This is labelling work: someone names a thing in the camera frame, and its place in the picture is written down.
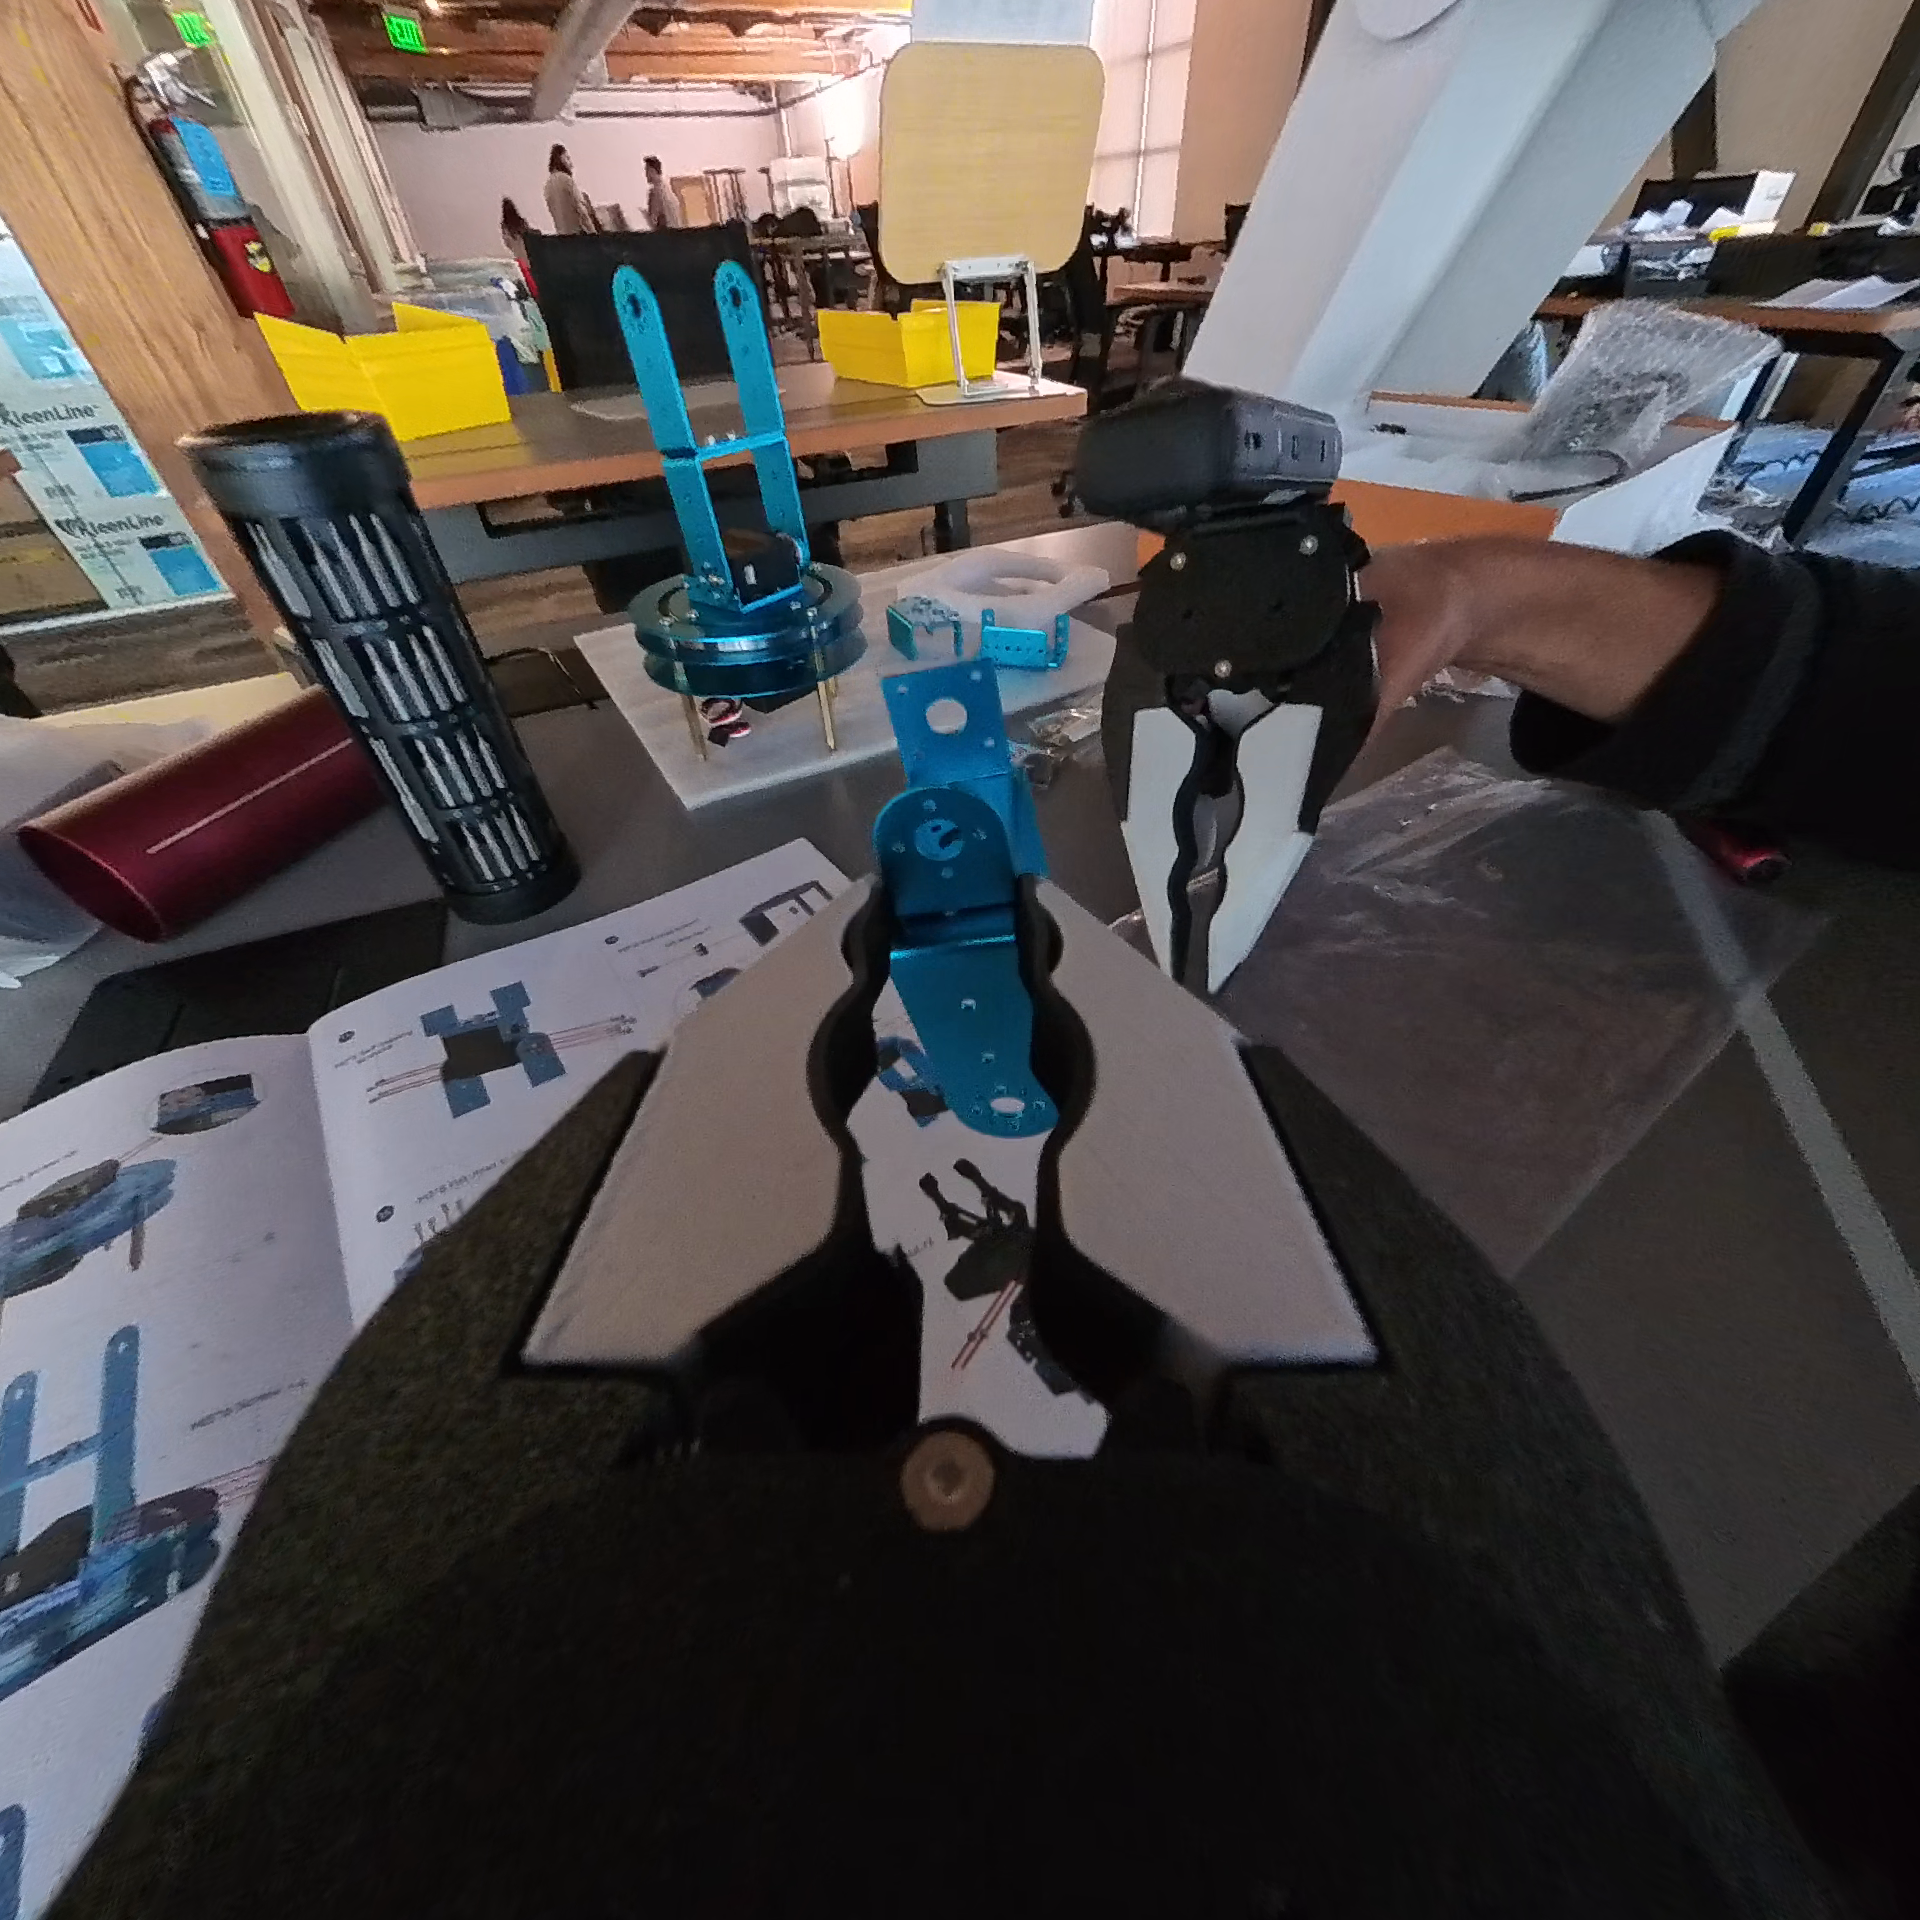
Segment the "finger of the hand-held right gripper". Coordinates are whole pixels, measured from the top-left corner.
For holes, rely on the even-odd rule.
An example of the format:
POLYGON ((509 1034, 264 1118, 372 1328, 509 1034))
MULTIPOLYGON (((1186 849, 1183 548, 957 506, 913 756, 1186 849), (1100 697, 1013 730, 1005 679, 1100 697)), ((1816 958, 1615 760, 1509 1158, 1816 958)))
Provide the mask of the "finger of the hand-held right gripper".
POLYGON ((1302 824, 1324 711, 1261 693, 1214 693, 1228 746, 1217 896, 1206 932, 1207 995, 1222 991, 1277 913, 1312 847, 1302 824))
POLYGON ((1162 972, 1207 992, 1209 722, 1175 708, 1134 715, 1123 849, 1148 946, 1162 972))

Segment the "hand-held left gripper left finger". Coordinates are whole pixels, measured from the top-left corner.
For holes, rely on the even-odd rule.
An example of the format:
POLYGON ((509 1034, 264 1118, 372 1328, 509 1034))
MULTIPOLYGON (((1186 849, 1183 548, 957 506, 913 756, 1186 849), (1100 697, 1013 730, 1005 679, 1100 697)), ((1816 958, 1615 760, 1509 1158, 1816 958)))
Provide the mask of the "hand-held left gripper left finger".
POLYGON ((684 1016, 592 1188, 524 1361, 675 1373, 765 1344, 811 1374, 900 1347, 852 1110, 876 1079, 887 917, 876 876, 684 1016))

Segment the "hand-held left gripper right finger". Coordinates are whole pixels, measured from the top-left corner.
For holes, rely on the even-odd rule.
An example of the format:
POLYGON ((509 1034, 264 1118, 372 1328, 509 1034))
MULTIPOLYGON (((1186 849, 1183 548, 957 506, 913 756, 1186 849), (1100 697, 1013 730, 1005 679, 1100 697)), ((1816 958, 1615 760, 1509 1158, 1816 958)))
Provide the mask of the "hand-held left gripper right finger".
POLYGON ((1089 1093, 1051 1138, 1068 1245, 1230 1366, 1373 1365, 1238 1031, 1054 882, 1035 906, 1089 1050, 1089 1093))

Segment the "blue metal bracket assembly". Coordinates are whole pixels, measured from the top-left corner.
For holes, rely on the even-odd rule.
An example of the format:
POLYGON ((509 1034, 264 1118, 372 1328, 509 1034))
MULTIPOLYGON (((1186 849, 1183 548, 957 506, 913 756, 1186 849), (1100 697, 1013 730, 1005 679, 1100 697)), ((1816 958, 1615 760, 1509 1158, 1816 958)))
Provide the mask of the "blue metal bracket assembly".
POLYGON ((996 1141, 1051 1132, 1022 974, 1022 882, 1048 873, 996 666, 954 660, 879 683, 903 773, 876 816, 889 983, 951 1116, 996 1141))

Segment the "clear plastic bag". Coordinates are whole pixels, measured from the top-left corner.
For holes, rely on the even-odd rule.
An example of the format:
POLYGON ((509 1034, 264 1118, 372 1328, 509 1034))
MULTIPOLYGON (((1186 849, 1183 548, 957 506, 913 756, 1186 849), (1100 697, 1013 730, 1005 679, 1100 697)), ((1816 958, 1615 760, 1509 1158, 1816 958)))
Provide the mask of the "clear plastic bag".
POLYGON ((1216 1011, 1514 1280, 1819 926, 1637 808, 1439 749, 1326 812, 1216 1011))

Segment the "grey desk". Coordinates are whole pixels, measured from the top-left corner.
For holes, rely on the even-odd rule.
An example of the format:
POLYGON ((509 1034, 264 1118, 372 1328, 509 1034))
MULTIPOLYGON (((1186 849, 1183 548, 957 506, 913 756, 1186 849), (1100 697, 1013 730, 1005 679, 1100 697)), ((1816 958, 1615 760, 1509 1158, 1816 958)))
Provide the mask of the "grey desk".
MULTIPOLYGON (((847 876, 897 784, 842 762, 790 798, 685 816, 605 707, 519 722, 582 882, 526 924, 450 923, 427 966, 675 891, 792 839, 847 876)), ((1116 921, 1136 906, 1108 789, 1040 795, 1051 873, 1116 921)), ((1737 1037, 1517 1277, 1644 1497, 1716 1660, 1763 1629, 1915 1486, 1915 882, 1814 857, 1780 882, 1826 914, 1737 1037)), ((201 950, 427 901, 372 818, 177 943, 104 932, 4 988, 4 1116, 35 1091, 94 987, 201 950)))

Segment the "person's right hand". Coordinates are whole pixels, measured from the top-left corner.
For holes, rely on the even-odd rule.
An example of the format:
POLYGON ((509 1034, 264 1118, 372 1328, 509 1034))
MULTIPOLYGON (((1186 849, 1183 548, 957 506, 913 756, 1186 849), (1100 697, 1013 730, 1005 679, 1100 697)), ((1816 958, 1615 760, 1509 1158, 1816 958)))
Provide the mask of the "person's right hand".
POLYGON ((1386 546, 1356 588, 1377 611, 1380 715, 1457 668, 1615 724, 1705 628, 1721 574, 1563 542, 1460 539, 1386 546))

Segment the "scattered small parts bags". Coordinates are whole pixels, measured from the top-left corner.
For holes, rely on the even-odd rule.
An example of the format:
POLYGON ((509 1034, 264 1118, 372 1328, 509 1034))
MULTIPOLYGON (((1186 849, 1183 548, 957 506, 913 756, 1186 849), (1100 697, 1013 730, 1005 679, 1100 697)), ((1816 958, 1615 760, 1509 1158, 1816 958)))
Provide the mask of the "scattered small parts bags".
POLYGON ((1022 715, 1012 756, 1029 789, 1048 790, 1072 767, 1104 767, 1101 720, 1101 699, 1081 699, 1022 715))

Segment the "white foam packing piece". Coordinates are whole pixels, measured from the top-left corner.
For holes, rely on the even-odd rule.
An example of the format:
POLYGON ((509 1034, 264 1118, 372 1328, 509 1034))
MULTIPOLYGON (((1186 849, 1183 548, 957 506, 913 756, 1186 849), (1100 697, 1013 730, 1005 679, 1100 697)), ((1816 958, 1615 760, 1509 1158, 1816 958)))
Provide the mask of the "white foam packing piece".
POLYGON ((1110 588, 1112 578, 1101 567, 994 544, 948 554, 942 565, 916 578, 910 595, 956 612, 971 627, 991 612, 1001 627, 1038 630, 1101 598, 1110 588))

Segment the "yellow plastic bin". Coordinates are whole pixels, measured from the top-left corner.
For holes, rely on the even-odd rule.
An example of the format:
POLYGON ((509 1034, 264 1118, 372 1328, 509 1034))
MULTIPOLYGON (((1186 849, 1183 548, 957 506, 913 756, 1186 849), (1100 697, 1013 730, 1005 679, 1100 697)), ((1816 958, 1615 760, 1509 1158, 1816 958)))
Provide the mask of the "yellow plastic bin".
POLYGON ((399 445, 512 422, 486 323, 408 302, 394 321, 394 333, 359 336, 268 315, 253 327, 305 415, 372 415, 399 445))
POLYGON ((948 311, 942 300, 920 300, 910 311, 819 308, 818 338, 833 379, 887 390, 954 387, 964 376, 996 376, 998 300, 957 300, 956 325, 962 366, 951 358, 948 311))

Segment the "bag of black parts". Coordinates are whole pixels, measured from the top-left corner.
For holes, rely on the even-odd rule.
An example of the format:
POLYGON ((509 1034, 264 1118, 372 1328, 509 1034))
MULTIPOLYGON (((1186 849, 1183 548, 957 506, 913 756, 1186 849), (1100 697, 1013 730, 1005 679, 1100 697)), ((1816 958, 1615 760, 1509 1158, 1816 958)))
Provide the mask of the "bag of black parts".
POLYGON ((1674 302, 1608 300, 1495 457, 1514 502, 1545 504, 1641 472, 1667 427, 1763 373, 1778 340, 1674 302))

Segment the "assembly instruction manual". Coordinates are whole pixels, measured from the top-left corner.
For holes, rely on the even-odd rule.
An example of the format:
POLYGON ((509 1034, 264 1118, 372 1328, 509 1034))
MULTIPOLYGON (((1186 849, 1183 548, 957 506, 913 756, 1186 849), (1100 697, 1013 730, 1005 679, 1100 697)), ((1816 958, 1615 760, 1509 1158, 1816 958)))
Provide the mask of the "assembly instruction manual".
POLYGON ((810 843, 4 1123, 4 1917, 157 1738, 270 1468, 438 1236, 847 889, 810 843))

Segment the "orange cardboard box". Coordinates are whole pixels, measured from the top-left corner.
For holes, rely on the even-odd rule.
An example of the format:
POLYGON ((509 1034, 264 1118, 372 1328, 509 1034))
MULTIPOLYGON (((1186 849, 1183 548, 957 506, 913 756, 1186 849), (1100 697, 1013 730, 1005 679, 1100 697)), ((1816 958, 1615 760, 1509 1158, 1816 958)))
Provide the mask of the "orange cardboard box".
POLYGON ((1340 422, 1331 493, 1381 550, 1464 536, 1645 554, 1704 525, 1731 433, 1667 427, 1560 501, 1431 493, 1514 417, 1473 400, 1711 74, 1751 3, 1338 5, 1186 370, 1340 422))

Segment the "slim red metal cylinder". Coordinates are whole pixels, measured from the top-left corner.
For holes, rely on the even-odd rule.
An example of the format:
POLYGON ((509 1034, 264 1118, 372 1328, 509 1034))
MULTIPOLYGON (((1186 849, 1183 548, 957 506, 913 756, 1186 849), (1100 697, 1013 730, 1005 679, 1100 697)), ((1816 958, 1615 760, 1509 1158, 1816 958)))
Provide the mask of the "slim red metal cylinder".
POLYGON ((1782 847, 1750 829, 1692 818, 1682 822, 1682 832, 1716 870, 1739 886, 1774 885, 1792 867, 1782 847))

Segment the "dark grey flat case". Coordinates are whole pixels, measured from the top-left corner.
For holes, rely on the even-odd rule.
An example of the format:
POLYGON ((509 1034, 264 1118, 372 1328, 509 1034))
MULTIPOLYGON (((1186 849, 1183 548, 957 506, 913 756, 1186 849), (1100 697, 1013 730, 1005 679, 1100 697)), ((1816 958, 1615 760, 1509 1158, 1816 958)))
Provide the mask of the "dark grey flat case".
POLYGON ((4 1116, 193 1044, 297 1037, 345 1005, 430 972, 448 908, 412 902, 113 972, 45 1037, 4 1034, 4 1116))

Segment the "rounded wooden board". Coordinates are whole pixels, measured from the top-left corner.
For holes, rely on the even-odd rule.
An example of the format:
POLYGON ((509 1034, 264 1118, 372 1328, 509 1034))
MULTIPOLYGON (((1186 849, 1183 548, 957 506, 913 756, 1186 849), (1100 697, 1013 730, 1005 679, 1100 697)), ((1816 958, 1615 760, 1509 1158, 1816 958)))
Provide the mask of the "rounded wooden board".
POLYGON ((910 40, 877 95, 877 258, 902 285, 945 266, 1059 272, 1084 236, 1104 102, 1086 43, 910 40))

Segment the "large red striped tube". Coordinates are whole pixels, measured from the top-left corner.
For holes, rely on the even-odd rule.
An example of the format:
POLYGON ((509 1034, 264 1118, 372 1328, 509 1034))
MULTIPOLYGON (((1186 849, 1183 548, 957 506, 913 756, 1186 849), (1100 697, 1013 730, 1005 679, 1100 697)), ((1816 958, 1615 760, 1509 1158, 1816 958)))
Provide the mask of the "large red striped tube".
POLYGON ((23 820, 26 860, 139 945, 246 899, 388 802, 319 688, 23 820))

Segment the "black cylindrical bit holder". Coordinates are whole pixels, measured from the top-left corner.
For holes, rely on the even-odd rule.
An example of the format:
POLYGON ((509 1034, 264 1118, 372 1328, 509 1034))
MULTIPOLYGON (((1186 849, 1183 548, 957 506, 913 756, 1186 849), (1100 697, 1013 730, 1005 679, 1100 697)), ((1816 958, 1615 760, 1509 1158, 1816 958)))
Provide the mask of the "black cylindrical bit holder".
POLYGON ((463 923, 529 921, 580 867, 383 417, 288 413, 177 451, 463 923))

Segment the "cluttered wooden table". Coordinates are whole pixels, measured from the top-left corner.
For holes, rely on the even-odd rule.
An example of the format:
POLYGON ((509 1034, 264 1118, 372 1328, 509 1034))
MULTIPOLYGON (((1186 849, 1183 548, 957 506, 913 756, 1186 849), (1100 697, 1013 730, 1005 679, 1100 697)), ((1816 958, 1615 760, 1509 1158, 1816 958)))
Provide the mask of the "cluttered wooden table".
POLYGON ((1755 430, 1787 374, 1787 358, 1858 363, 1862 376, 1811 469, 1787 496, 1780 531, 1799 546, 1836 517, 1866 446, 1889 428, 1915 374, 1915 148, 1895 153, 1891 178, 1869 187, 1860 213, 1819 231, 1678 239, 1645 249, 1595 244, 1614 256, 1600 276, 1563 278, 1540 302, 1540 323, 1577 328, 1611 300, 1670 302, 1751 327, 1775 352, 1736 413, 1755 430))

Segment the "black screen panel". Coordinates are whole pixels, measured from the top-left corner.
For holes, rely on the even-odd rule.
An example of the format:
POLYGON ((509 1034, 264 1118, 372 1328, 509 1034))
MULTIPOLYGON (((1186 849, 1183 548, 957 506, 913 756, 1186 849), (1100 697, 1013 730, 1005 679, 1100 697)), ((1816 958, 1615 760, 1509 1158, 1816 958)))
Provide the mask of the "black screen panel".
POLYGON ((632 389, 633 370, 611 300, 611 280, 632 269, 652 289, 684 382, 731 373, 714 304, 723 261, 758 286, 749 228, 742 222, 628 233, 542 235, 526 241, 534 297, 559 389, 632 389))

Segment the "person's dark clothing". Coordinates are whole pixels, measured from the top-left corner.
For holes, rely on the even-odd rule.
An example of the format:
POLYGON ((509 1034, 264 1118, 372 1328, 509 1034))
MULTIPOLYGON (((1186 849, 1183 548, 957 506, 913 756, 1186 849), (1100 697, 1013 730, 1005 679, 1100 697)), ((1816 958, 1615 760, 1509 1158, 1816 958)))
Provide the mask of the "person's dark clothing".
POLYGON ((1795 1829, 1860 1917, 1918 1914, 1918 1497, 1727 1662, 1795 1829))

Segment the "blue white window poster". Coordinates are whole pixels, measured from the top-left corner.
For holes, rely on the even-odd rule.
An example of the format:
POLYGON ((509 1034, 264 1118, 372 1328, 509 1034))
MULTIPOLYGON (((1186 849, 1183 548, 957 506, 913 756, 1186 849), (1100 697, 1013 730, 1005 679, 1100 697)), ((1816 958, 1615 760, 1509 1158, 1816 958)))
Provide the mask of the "blue white window poster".
POLYGON ((227 597, 9 228, 2 231, 2 454, 4 627, 227 597))

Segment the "red fire extinguisher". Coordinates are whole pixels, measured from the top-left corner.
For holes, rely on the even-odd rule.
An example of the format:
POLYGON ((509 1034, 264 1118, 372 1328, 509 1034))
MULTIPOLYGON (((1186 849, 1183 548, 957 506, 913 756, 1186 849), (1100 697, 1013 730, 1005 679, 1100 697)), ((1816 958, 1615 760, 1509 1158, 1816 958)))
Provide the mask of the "red fire extinguisher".
POLYGON ((213 100, 177 55, 150 55, 122 80, 126 108, 201 256, 244 321, 294 323, 268 235, 201 111, 213 100))

